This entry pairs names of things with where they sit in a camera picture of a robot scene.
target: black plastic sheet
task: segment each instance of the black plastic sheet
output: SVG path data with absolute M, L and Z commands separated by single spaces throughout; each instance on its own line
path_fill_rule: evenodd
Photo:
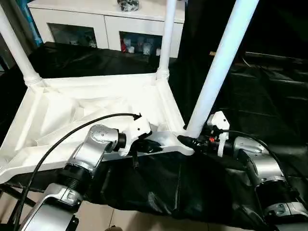
M 155 58 L 50 43 L 30 59 L 42 77 L 148 73 L 154 72 L 158 63 Z M 169 83 L 186 123 L 210 62 L 186 59 L 170 66 Z M 10 100 L 2 100 L 7 108 L 1 115 L 2 137 L 26 90 L 18 70 L 7 73 L 3 81 L 6 87 L 1 97 Z M 7 87 L 13 83 L 16 88 Z M 292 162 L 308 176 L 307 100 L 306 73 L 233 67 L 213 108 L 225 113 L 231 129 L 256 135 L 277 152 L 306 203 L 307 185 L 285 163 Z M 265 230 L 254 189 L 239 162 L 229 157 L 180 153 L 143 156 L 138 161 L 138 170 L 133 168 L 132 159 L 103 163 L 86 199 L 122 210 Z M 43 191 L 55 180 L 57 171 L 39 172 L 31 189 Z M 29 177 L 15 176 L 6 184 L 24 187 Z

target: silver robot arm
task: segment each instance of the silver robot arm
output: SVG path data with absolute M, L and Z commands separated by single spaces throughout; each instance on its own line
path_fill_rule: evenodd
M 119 151 L 127 155 L 132 143 L 151 132 L 149 123 L 137 119 L 124 133 L 104 125 L 90 128 L 81 143 L 60 171 L 57 182 L 50 184 L 43 197 L 33 207 L 20 231 L 74 231 L 79 220 L 75 217 L 104 153 Z

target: black cable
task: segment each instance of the black cable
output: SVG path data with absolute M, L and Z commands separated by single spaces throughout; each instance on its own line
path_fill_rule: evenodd
M 225 132 L 228 132 L 228 133 L 234 133 L 234 134 L 238 134 L 238 135 L 243 135 L 243 136 L 246 136 L 246 137 L 249 137 L 251 139 L 253 139 L 254 141 L 258 142 L 259 144 L 261 144 L 263 147 L 265 147 L 269 154 L 276 160 L 279 168 L 281 169 L 283 175 L 285 176 L 285 179 L 287 181 L 287 183 L 291 185 L 290 183 L 290 180 L 289 180 L 289 175 L 286 174 L 284 171 L 283 171 L 283 168 L 281 166 L 281 161 L 279 160 L 278 156 L 275 154 L 275 152 L 273 152 L 272 150 L 269 149 L 269 147 L 267 146 L 267 144 L 265 144 L 262 140 L 258 139 L 257 137 L 255 136 L 252 136 L 252 135 L 249 135 L 245 132 L 241 132 L 241 131 L 235 131 L 235 130 L 219 130 L 219 134 L 221 133 L 225 133 Z M 308 187 L 308 180 L 307 178 L 305 177 L 305 175 L 303 173 L 301 173 L 291 162 L 289 161 L 286 161 L 285 162 L 289 167 L 291 167 L 293 170 L 295 170 L 295 172 L 300 176 L 301 180 L 306 184 L 306 186 Z M 300 201 L 300 203 L 303 204 L 303 206 L 305 207 L 305 209 L 308 211 L 308 206 L 307 204 L 304 202 L 304 200 L 298 195 L 297 196 L 297 199 Z
M 18 209 L 18 212 L 16 214 L 16 220 L 15 220 L 15 224 L 14 224 L 14 231 L 17 231 L 18 228 L 19 228 L 19 222 L 20 222 L 20 216 L 21 216 L 21 213 L 23 211 L 23 207 L 24 207 L 24 204 L 25 204 L 25 199 L 27 197 L 27 194 L 30 190 L 30 187 L 31 187 L 31 183 L 36 175 L 36 173 L 39 171 L 39 168 L 40 166 L 42 165 L 42 163 L 45 161 L 45 159 L 47 158 L 47 156 L 60 144 L 62 143 L 66 138 L 68 138 L 70 135 L 72 135 L 73 133 L 75 133 L 76 131 L 90 125 L 90 124 L 93 124 L 95 122 L 98 122 L 100 120 L 103 120 L 103 119 L 108 119 L 108 118 L 111 118 L 111 117 L 116 117 L 116 116 L 132 116 L 134 117 L 134 119 L 138 119 L 141 117 L 141 115 L 136 115 L 136 114 L 132 114 L 132 113 L 117 113 L 117 114 L 111 114 L 111 115 L 105 115 L 105 116 L 102 116 L 102 117 L 99 117 L 97 119 L 94 119 L 92 121 L 89 121 L 81 126 L 79 126 L 78 128 L 70 131 L 69 133 L 67 133 L 65 136 L 63 136 L 61 139 L 59 139 L 57 141 L 57 143 L 55 143 L 45 154 L 44 156 L 41 158 L 41 160 L 38 162 L 38 164 L 36 165 L 35 169 L 33 170 L 32 172 L 32 175 L 31 175 L 31 178 L 27 184 L 27 186 L 23 189 L 23 196 L 20 200 L 20 205 L 19 205 L 19 209 Z

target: black cloth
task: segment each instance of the black cloth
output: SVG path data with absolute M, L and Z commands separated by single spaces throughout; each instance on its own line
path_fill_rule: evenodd
M 52 43 L 40 47 L 30 60 L 35 70 L 48 78 L 148 73 L 154 72 L 158 64 L 155 57 Z M 186 123 L 210 63 L 187 58 L 170 65 L 169 83 Z M 1 115 L 1 140 L 26 90 L 17 69 L 2 79 L 5 87 L 0 94 L 6 110 Z M 234 66 L 213 108 L 225 113 L 231 129 L 256 135 L 277 152 L 284 170 L 292 176 L 292 185 L 306 203 L 307 185 L 285 162 L 292 162 L 308 176 L 307 102 L 306 73 Z M 143 156 L 138 161 L 138 170 L 131 159 L 103 163 L 86 199 L 122 210 L 264 230 L 254 189 L 239 162 L 228 157 L 180 153 Z M 39 172 L 31 190 L 44 191 L 57 172 Z M 18 175 L 6 184 L 24 187 L 29 177 Z

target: white pole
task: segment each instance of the white pole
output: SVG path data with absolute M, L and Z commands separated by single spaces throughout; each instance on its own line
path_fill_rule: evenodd
M 167 0 L 164 35 L 159 59 L 159 67 L 156 74 L 157 78 L 169 78 L 168 67 L 176 5 L 177 0 Z
M 200 135 L 258 2 L 259 0 L 236 0 L 189 121 L 187 136 L 197 138 Z
M 36 84 L 42 79 L 39 74 L 33 69 L 23 47 L 21 46 L 13 28 L 5 15 L 5 12 L 0 5 L 0 32 L 5 40 L 6 45 L 11 51 L 17 65 L 24 75 L 26 85 Z

